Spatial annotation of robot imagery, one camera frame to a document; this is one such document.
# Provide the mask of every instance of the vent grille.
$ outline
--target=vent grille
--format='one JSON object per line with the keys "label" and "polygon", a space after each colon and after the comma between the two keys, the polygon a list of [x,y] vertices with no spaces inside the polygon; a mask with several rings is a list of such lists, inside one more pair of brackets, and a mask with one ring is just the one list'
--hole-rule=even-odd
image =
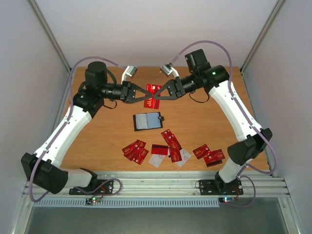
{"label": "vent grille", "polygon": [[219,207],[217,198],[113,198],[86,204],[85,198],[44,198],[35,207],[98,207],[98,208],[147,208],[147,207]]}

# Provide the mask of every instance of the white wall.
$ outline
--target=white wall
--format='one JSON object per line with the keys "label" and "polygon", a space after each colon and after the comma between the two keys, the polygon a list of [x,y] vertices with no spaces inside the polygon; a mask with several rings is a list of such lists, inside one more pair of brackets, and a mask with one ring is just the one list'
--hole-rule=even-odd
{"label": "white wall", "polygon": [[26,0],[0,7],[0,233],[7,234],[26,177],[20,159],[47,138],[66,70]]}
{"label": "white wall", "polygon": [[[214,40],[241,66],[275,0],[37,0],[72,66],[86,56],[120,65],[161,66],[188,44]],[[201,45],[212,65],[228,64]],[[177,65],[186,66],[183,58]]]}
{"label": "white wall", "polygon": [[312,1],[287,0],[245,72],[304,233],[312,233]]}

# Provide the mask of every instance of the white card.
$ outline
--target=white card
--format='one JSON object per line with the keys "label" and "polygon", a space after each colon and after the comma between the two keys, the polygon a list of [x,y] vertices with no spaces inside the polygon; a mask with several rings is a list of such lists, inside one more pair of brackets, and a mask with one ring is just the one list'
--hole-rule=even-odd
{"label": "white card", "polygon": [[165,155],[152,155],[149,163],[151,163],[152,165],[159,167],[161,162],[164,160]]}
{"label": "white card", "polygon": [[191,157],[191,155],[185,150],[185,149],[181,149],[180,150],[180,153],[181,153],[181,156],[182,156],[182,161],[180,162],[176,162],[176,164],[179,166],[179,167],[182,167],[187,160],[189,160],[189,158]]}

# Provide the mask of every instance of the red card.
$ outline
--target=red card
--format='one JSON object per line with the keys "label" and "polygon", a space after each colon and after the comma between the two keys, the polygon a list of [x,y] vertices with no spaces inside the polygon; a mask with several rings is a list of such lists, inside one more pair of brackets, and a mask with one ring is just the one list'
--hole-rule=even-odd
{"label": "red card", "polygon": [[167,145],[152,145],[152,154],[153,155],[168,155],[168,146]]}
{"label": "red card", "polygon": [[182,156],[181,156],[179,149],[177,149],[177,148],[173,149],[173,148],[169,147],[169,152],[170,152],[171,162],[182,161]]}
{"label": "red card", "polygon": [[198,147],[197,149],[193,150],[193,153],[195,154],[197,159],[200,159],[204,156],[209,156],[211,154],[210,152],[211,151],[206,144],[204,144],[204,145]]}
{"label": "red card", "polygon": [[147,84],[146,85],[146,90],[150,92],[153,96],[149,99],[146,99],[144,101],[144,107],[145,108],[151,108],[151,109],[159,109],[159,99],[154,98],[154,94],[161,88],[161,85],[156,85],[156,84]]}
{"label": "red card", "polygon": [[175,148],[177,147],[179,150],[182,149],[180,143],[178,142],[175,135],[168,129],[161,133],[162,137],[165,139],[169,147]]}
{"label": "red card", "polygon": [[141,140],[136,140],[135,142],[131,143],[127,147],[123,148],[122,151],[124,152],[124,156],[129,159],[133,160],[139,154],[140,150],[145,147],[146,143]]}
{"label": "red card", "polygon": [[148,154],[148,150],[147,149],[141,149],[139,154],[137,155],[136,158],[133,159],[133,161],[136,162],[137,164],[141,165],[143,160],[147,156],[147,154]]}
{"label": "red card", "polygon": [[221,149],[210,152],[209,156],[204,156],[207,167],[222,163],[222,159],[225,159],[225,156]]}

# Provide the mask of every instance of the brown table surface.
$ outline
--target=brown table surface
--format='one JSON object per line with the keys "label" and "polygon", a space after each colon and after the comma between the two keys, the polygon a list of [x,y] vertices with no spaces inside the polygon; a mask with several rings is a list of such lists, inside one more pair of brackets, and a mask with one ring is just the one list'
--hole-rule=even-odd
{"label": "brown table surface", "polygon": [[[73,92],[84,81],[86,68],[77,69]],[[122,70],[116,67],[109,68],[120,83]],[[180,77],[189,75],[187,67],[176,67]],[[252,112],[239,68],[234,68],[233,82],[240,98]],[[147,83],[163,85],[168,80],[159,72],[159,67],[139,67],[137,74],[131,82],[142,88]],[[206,100],[207,95],[203,89],[197,90],[193,97],[197,100]],[[163,128],[134,131],[133,115],[137,113],[161,112],[165,121]],[[161,132],[170,129],[180,142],[182,148],[193,154],[193,150],[203,144],[207,144],[213,151],[222,149],[226,159],[228,158],[228,146],[237,142],[234,131],[222,112],[221,108],[211,98],[206,103],[196,103],[185,95],[178,100],[162,100],[158,110],[143,107],[143,102],[125,104],[118,101],[117,108],[109,110],[102,107],[93,120],[84,127],[69,148],[63,163],[63,168],[87,168],[93,171],[204,171],[219,170],[224,163],[213,167],[206,167],[204,159],[198,160],[194,155],[180,168],[165,157],[161,165],[156,168],[149,163],[152,156],[152,144],[166,145]],[[123,156],[122,148],[135,140],[146,142],[145,148],[148,155],[141,165],[129,161]],[[267,160],[262,153],[251,163],[259,169],[268,169]]]}

